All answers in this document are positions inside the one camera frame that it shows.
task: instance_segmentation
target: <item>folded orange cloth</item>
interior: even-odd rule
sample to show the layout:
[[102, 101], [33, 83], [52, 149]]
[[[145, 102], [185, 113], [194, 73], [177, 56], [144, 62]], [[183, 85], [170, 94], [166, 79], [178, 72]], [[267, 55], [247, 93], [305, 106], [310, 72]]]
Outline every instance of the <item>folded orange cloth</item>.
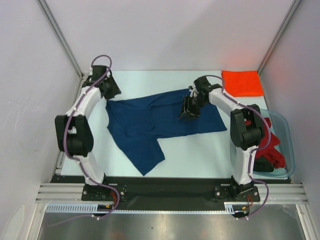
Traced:
[[222, 71], [224, 89], [234, 97], [263, 96], [257, 71]]

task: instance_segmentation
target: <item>white tabletop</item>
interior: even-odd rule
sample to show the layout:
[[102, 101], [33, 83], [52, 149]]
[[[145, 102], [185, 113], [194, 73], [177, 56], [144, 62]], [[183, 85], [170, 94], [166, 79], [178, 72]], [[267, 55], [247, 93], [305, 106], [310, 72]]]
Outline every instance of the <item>white tabletop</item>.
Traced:
[[[206, 74], [221, 76], [220, 71], [114, 71], [112, 73], [122, 91], [122, 94], [113, 100], [133, 99], [185, 89], [199, 76]], [[221, 84], [219, 79], [213, 77], [208, 77], [208, 80], [211, 84]], [[261, 109], [267, 109], [263, 96], [236, 99], [247, 105], [257, 104]], [[233, 164], [230, 159], [230, 118], [219, 108], [218, 110], [227, 131], [158, 139], [165, 160], [147, 173], [146, 177], [230, 178], [233, 174]], [[105, 174], [141, 177], [142, 174], [117, 147], [107, 129], [109, 118], [104, 99], [95, 106], [88, 122], [94, 137], [93, 154]], [[83, 174], [79, 166], [66, 157], [61, 175]]]

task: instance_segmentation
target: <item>navy blue garment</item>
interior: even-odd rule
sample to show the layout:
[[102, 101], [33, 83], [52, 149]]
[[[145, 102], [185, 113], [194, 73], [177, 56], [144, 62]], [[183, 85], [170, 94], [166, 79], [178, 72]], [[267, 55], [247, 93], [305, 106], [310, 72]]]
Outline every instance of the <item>navy blue garment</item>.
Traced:
[[108, 129], [116, 145], [142, 175], [165, 159], [157, 139], [225, 131], [217, 107], [207, 104], [199, 118], [178, 119], [189, 89], [106, 103]]

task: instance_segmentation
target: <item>white wall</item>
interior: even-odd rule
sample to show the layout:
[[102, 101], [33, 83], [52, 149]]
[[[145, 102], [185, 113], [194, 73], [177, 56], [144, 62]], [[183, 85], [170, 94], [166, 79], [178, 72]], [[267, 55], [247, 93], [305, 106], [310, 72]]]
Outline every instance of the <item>white wall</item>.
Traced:
[[261, 74], [269, 107], [290, 127], [296, 168], [320, 227], [320, 1], [302, 1]]
[[54, 117], [71, 106], [79, 78], [35, 0], [2, 2], [0, 33], [1, 236], [21, 204], [22, 231], [28, 224], [57, 156]]
[[114, 70], [256, 70], [293, 0], [47, 0], [78, 60]]

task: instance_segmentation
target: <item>metal floor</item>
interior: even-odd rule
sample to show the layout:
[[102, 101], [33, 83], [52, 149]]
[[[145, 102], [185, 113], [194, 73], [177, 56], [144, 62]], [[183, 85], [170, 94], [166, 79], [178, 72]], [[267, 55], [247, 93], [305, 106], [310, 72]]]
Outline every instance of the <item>metal floor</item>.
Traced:
[[38, 240], [305, 240], [295, 205], [266, 205], [249, 220], [217, 214], [111, 214], [54, 227], [74, 213], [46, 213]]

